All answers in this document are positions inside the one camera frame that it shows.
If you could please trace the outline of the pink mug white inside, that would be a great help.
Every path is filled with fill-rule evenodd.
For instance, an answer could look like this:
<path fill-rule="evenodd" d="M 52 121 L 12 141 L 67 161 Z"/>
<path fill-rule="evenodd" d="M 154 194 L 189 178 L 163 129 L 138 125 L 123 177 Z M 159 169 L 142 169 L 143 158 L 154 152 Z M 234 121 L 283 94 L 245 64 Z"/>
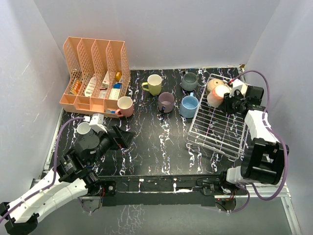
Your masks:
<path fill-rule="evenodd" d="M 119 98 L 117 106 L 118 109 L 115 111 L 117 117 L 130 117 L 134 113 L 133 100 L 128 96 Z"/>

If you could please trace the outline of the white labelled box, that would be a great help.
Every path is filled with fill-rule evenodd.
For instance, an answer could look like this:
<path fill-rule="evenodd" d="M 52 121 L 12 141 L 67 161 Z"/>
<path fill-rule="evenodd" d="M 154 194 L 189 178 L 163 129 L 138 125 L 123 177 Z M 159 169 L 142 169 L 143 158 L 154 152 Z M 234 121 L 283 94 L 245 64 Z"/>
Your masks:
<path fill-rule="evenodd" d="M 89 83 L 88 83 L 88 85 L 87 85 L 87 87 L 86 87 L 86 89 L 84 91 L 84 96 L 91 97 L 91 95 L 93 94 L 94 89 L 96 87 L 96 83 L 97 83 L 96 76 L 93 76 L 90 79 L 90 81 L 89 81 Z"/>

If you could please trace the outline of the small white cup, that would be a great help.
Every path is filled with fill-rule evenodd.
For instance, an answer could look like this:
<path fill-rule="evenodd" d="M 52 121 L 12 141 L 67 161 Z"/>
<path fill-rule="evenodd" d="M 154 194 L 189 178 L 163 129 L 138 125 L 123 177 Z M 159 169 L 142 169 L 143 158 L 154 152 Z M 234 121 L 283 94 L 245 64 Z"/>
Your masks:
<path fill-rule="evenodd" d="M 81 122 L 77 126 L 77 132 L 80 135 L 93 135 L 94 134 L 94 131 L 91 129 L 88 122 Z"/>

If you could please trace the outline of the black front mounting rail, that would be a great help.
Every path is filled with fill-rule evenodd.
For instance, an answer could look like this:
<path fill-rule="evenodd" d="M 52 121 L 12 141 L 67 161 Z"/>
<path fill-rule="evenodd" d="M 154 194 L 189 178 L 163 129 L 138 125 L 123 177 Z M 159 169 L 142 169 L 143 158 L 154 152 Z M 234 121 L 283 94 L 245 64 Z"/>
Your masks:
<path fill-rule="evenodd" d="M 81 196 L 101 207 L 123 205 L 201 205 L 233 201 L 247 192 L 226 181 L 225 172 L 209 175 L 101 176 Z"/>

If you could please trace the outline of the light blue ceramic mug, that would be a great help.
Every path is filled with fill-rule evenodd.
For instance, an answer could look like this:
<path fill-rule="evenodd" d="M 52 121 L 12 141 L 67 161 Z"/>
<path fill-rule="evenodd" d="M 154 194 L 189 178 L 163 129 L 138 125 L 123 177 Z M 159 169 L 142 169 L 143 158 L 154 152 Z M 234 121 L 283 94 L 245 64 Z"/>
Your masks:
<path fill-rule="evenodd" d="M 184 118 L 193 118 L 197 108 L 199 106 L 199 101 L 195 97 L 194 93 L 191 92 L 190 95 L 185 96 L 180 104 L 179 113 Z"/>

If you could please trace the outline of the green-inside mushroom pattern mug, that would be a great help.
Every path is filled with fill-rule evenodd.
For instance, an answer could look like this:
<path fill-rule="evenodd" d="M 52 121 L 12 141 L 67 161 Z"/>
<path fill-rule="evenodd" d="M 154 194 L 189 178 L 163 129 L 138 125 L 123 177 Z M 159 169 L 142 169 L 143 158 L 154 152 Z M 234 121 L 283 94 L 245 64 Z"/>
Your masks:
<path fill-rule="evenodd" d="M 240 91 L 242 94 L 245 94 L 247 91 L 248 85 L 246 83 L 242 83 L 240 87 Z"/>

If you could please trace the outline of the dark grey round mug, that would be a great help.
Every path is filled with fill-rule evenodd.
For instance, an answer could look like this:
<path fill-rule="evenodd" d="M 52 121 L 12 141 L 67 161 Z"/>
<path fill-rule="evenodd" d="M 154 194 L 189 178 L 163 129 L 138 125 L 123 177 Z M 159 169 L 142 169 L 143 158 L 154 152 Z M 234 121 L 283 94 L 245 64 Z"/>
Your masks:
<path fill-rule="evenodd" d="M 183 90 L 191 92 L 195 90 L 198 86 L 198 77 L 192 72 L 187 72 L 183 75 L 181 81 L 181 87 Z"/>

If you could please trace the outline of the light pink mug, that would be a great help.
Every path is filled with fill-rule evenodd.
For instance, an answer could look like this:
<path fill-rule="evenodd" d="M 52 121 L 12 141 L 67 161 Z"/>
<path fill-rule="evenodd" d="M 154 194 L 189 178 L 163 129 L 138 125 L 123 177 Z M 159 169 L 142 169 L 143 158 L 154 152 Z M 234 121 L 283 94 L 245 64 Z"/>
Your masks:
<path fill-rule="evenodd" d="M 224 95 L 230 93 L 229 87 L 226 85 L 216 86 L 208 95 L 207 103 L 208 105 L 218 108 L 224 100 Z"/>

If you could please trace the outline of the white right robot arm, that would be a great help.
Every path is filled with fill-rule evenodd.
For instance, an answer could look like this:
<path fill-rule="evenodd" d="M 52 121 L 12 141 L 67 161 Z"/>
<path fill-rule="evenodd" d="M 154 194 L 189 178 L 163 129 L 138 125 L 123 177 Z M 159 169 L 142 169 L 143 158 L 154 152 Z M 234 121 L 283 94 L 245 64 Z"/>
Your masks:
<path fill-rule="evenodd" d="M 271 133 L 268 113 L 261 106 L 264 89 L 231 85 L 229 93 L 224 95 L 221 109 L 227 114 L 241 114 L 250 133 L 250 145 L 244 152 L 241 166 L 229 168 L 225 178 L 218 181 L 218 189 L 223 194 L 230 194 L 237 183 L 262 183 L 276 185 L 279 183 L 285 166 L 285 146 Z"/>

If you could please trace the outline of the purple ceramic mug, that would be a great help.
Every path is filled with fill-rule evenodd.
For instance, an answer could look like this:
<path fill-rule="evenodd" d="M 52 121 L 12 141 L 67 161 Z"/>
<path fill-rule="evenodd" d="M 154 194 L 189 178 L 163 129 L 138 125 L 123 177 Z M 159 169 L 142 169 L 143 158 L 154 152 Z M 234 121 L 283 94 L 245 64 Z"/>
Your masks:
<path fill-rule="evenodd" d="M 163 92 L 158 96 L 158 109 L 161 113 L 169 113 L 174 107 L 174 96 L 169 92 Z"/>

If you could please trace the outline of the white printed flat box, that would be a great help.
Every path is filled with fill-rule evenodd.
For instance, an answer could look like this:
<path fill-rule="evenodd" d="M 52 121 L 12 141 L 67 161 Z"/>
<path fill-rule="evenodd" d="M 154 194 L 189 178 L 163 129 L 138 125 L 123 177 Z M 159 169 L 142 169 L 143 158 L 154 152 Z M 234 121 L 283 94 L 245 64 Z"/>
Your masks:
<path fill-rule="evenodd" d="M 119 96 L 120 96 L 120 91 L 121 91 L 121 89 L 112 88 L 110 96 L 109 96 L 109 99 L 111 99 L 111 100 L 118 100 Z"/>

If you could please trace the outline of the tan glazed round mug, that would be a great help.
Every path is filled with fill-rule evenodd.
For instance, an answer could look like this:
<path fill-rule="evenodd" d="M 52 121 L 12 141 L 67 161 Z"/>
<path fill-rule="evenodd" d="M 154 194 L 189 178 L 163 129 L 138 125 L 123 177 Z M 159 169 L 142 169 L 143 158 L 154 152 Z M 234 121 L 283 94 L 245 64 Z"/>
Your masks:
<path fill-rule="evenodd" d="M 224 82 L 220 79 L 214 78 L 214 79 L 210 79 L 205 87 L 205 92 L 208 95 L 216 86 L 218 85 L 223 85 Z"/>

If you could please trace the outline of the orange red packet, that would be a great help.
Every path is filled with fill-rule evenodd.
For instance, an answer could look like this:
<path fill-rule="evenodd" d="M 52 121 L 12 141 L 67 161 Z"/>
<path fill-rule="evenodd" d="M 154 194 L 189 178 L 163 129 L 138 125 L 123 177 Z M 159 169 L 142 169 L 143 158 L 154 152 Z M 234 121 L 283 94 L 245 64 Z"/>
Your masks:
<path fill-rule="evenodd" d="M 73 84 L 71 85 L 69 93 L 72 95 L 78 95 L 81 86 L 82 86 L 82 83 L 78 79 L 75 79 L 73 81 Z"/>

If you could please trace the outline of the blue white small box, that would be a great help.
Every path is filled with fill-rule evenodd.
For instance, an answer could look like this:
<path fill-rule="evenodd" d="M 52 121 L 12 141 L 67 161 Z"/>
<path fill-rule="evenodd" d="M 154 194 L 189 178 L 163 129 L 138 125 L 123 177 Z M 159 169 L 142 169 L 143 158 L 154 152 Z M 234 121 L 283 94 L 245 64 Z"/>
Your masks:
<path fill-rule="evenodd" d="M 118 89 L 118 90 L 120 90 L 120 89 L 122 89 L 122 86 L 123 86 L 122 83 L 116 83 L 116 84 L 114 84 L 113 89 Z"/>

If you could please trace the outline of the yellow small bottle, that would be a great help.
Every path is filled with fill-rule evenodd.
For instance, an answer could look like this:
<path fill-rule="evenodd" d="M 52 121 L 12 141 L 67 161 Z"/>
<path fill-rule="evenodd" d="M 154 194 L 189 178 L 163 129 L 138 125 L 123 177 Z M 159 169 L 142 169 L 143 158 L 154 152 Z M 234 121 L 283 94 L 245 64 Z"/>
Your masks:
<path fill-rule="evenodd" d="M 121 79 L 121 77 L 122 77 L 122 73 L 121 73 L 120 71 L 118 71 L 118 72 L 115 74 L 115 80 L 116 80 L 117 82 L 119 82 L 120 79 Z"/>

